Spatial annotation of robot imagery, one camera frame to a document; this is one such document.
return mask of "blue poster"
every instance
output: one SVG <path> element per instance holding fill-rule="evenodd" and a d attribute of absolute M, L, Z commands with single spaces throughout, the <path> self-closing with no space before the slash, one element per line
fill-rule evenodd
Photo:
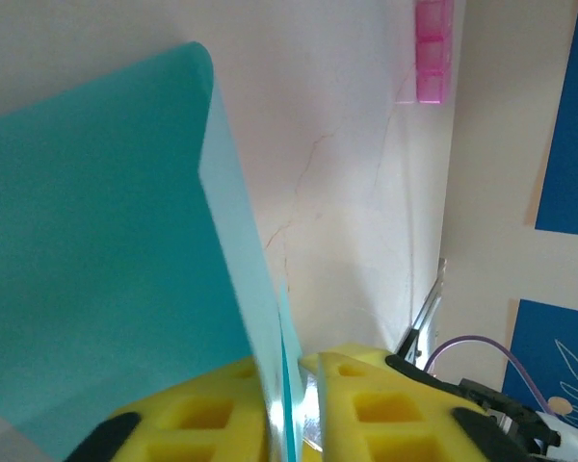
<path fill-rule="evenodd" d="M 569 51 L 536 229 L 578 234 L 578 18 Z"/>
<path fill-rule="evenodd" d="M 520 300 L 512 353 L 555 412 L 578 427 L 578 311 Z M 515 368 L 508 364 L 503 393 L 540 410 Z"/>

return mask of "yellow foam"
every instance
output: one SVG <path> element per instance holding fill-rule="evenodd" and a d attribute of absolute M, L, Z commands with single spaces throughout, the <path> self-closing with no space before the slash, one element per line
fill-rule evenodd
<path fill-rule="evenodd" d="M 133 402 L 142 420 L 113 462 L 264 462 L 266 409 L 252 359 Z"/>
<path fill-rule="evenodd" d="M 319 367 L 325 462 L 486 462 L 450 414 L 474 403 L 338 353 Z"/>
<path fill-rule="evenodd" d="M 385 357 L 390 354 L 386 349 L 371 348 L 360 344 L 344 344 L 341 346 L 335 346 L 334 348 L 328 349 L 326 353 L 338 353 L 344 356 L 349 356 L 351 358 L 357 359 L 363 363 L 370 364 L 381 369 L 389 369 L 385 364 Z M 313 353 L 308 356 L 304 356 L 300 360 L 300 366 L 302 366 L 307 371 L 317 374 L 319 355 L 321 353 Z"/>
<path fill-rule="evenodd" d="M 321 453 L 309 446 L 308 443 L 304 443 L 302 445 L 302 462 L 322 462 Z"/>

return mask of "pink pill organizer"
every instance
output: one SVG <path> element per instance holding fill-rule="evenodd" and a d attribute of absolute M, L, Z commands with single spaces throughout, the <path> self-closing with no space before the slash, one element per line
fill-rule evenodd
<path fill-rule="evenodd" d="M 454 0 L 419 0 L 415 6 L 417 100 L 443 104 L 452 79 Z"/>

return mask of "white wall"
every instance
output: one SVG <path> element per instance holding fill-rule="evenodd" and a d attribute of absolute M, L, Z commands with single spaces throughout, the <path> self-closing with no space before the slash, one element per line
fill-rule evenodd
<path fill-rule="evenodd" d="M 394 348 L 436 277 L 454 118 L 397 104 L 413 24 L 413 0 L 2 0 L 0 115 L 201 41 L 304 349 Z"/>
<path fill-rule="evenodd" d="M 534 229 L 577 10 L 576 0 L 467 2 L 439 341 L 471 333 L 509 345 L 511 300 L 578 310 L 578 236 Z M 500 387 L 504 367 L 471 344 L 444 353 L 436 371 Z"/>

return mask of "teal plastic sheet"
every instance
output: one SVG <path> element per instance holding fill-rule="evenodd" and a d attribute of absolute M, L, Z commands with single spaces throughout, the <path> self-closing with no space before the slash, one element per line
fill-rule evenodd
<path fill-rule="evenodd" d="M 57 459 L 117 407 L 251 354 L 197 172 L 213 88 L 190 44 L 0 118 L 0 416 Z"/>
<path fill-rule="evenodd" d="M 270 444 L 283 461 L 301 460 L 302 350 L 286 289 L 276 297 L 252 219 L 249 195 L 223 110 L 212 90 L 199 176 L 223 246 L 223 255 L 257 362 L 270 415 Z"/>

